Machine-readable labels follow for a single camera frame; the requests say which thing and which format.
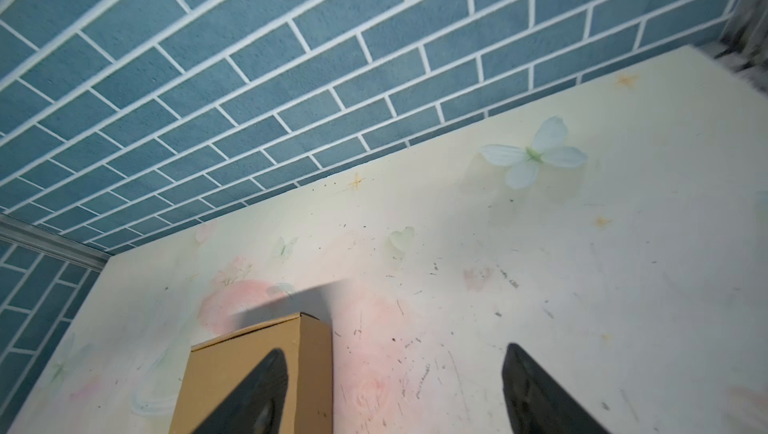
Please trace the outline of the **brown cardboard box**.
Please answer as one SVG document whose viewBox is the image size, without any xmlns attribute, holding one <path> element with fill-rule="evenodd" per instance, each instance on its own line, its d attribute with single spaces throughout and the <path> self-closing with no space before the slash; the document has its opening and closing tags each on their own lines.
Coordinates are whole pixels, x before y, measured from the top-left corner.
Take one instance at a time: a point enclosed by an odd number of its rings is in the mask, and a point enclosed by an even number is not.
<svg viewBox="0 0 768 434">
<path fill-rule="evenodd" d="M 329 324 L 306 313 L 195 345 L 173 413 L 173 433 L 330 433 Z"/>
</svg>

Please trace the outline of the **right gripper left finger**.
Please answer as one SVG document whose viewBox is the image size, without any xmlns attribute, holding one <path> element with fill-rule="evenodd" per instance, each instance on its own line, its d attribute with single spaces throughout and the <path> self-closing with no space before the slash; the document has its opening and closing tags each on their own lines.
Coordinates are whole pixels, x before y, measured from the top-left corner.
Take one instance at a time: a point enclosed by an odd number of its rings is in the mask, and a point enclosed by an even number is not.
<svg viewBox="0 0 768 434">
<path fill-rule="evenodd" d="M 277 434 L 288 381 L 286 356 L 272 349 L 193 433 Z"/>
</svg>

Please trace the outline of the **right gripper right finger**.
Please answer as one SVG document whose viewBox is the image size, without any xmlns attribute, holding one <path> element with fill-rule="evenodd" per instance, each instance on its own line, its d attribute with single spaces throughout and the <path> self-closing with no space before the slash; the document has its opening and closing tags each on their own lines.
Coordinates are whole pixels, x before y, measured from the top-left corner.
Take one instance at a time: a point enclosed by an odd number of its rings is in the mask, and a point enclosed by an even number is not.
<svg viewBox="0 0 768 434">
<path fill-rule="evenodd" d="M 515 434 L 609 433 L 519 344 L 508 345 L 501 377 Z"/>
</svg>

